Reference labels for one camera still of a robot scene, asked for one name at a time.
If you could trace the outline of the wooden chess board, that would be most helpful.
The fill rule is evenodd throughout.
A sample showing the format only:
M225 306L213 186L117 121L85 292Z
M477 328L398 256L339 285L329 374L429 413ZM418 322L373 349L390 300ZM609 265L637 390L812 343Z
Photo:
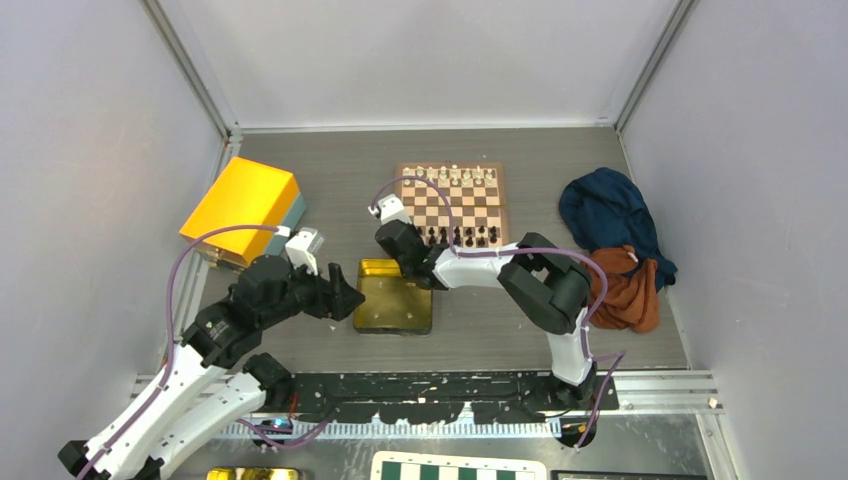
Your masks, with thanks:
M448 181L444 185L438 182L438 170L441 166L445 166L448 170ZM402 172L405 168L412 169L414 175L404 177ZM426 178L428 168L436 170L435 183L429 182ZM452 168L458 168L461 172L458 186L451 185L450 170ZM424 177L420 181L415 176L417 169L424 171ZM462 185L462 173L466 169L469 169L472 174L472 183L469 186ZM456 248L468 248L464 246L465 239L470 237L464 234L466 227L474 229L472 235L474 246L471 248L498 248L511 242L505 175L500 163L400 163L395 173L403 178L395 185L395 193L406 207L413 225L422 228L421 237L426 244L439 243L440 227L447 228L448 242L452 243L453 229L457 226L461 230L462 245L455 246ZM486 228L485 234L480 235L477 232L479 226ZM491 226L497 228L496 243L489 241ZM429 227L435 229L435 235L428 234ZM477 246L477 238L480 236L486 239L484 247Z

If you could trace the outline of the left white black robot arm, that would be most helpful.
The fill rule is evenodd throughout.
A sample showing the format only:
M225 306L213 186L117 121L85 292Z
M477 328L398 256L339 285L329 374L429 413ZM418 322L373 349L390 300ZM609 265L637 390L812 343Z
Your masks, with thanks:
M60 463L78 479L166 478L228 424L288 406L291 373L252 352L265 330L299 314L341 321L364 300L336 263L322 277L284 257L259 257L198 312L141 395L98 435L68 441Z

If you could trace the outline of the gold metal tray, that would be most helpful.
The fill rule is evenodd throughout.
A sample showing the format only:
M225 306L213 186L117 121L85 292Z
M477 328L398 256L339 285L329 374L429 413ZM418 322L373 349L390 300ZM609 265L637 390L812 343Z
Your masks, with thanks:
M430 334L433 324L433 292L405 279L395 260L361 260L357 290L365 296L365 302L353 315L353 328L359 334Z

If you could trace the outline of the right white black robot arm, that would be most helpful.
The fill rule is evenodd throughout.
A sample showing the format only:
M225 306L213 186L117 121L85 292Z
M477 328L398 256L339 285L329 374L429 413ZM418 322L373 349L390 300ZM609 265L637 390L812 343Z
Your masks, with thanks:
M454 251L451 245L425 244L417 229L401 220L380 226L375 240L402 276L420 288L505 291L547 336L558 403L577 411L592 400L597 365L586 332L591 276L565 251L534 232L503 248Z

